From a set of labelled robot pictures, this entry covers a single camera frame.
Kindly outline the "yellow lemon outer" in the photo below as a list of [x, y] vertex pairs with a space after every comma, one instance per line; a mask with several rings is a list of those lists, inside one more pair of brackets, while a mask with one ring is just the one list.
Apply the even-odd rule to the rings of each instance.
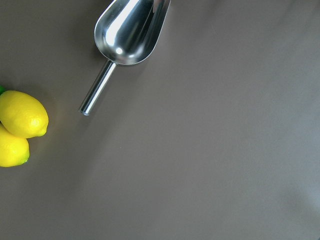
[[4, 168], [23, 165], [30, 157], [26, 138], [18, 137], [0, 125], [0, 166]]

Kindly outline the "green lime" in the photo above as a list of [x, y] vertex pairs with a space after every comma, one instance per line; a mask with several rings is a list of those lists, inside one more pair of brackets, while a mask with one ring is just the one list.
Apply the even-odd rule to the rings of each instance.
[[3, 94], [6, 91], [6, 89], [3, 86], [0, 86], [0, 95]]

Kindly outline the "yellow lemon near scoop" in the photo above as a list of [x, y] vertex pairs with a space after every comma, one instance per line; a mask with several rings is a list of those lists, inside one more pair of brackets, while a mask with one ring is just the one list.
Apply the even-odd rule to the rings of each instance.
[[11, 134], [29, 139], [46, 134], [49, 116], [36, 98], [6, 90], [0, 95], [0, 122]]

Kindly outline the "steel ice scoop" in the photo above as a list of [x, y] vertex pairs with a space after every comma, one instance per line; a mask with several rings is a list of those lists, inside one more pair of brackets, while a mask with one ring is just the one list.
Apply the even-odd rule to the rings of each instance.
[[137, 65], [151, 55], [170, 3], [169, 0], [114, 0], [101, 14], [93, 36], [106, 63], [79, 108], [83, 115], [90, 115], [116, 67]]

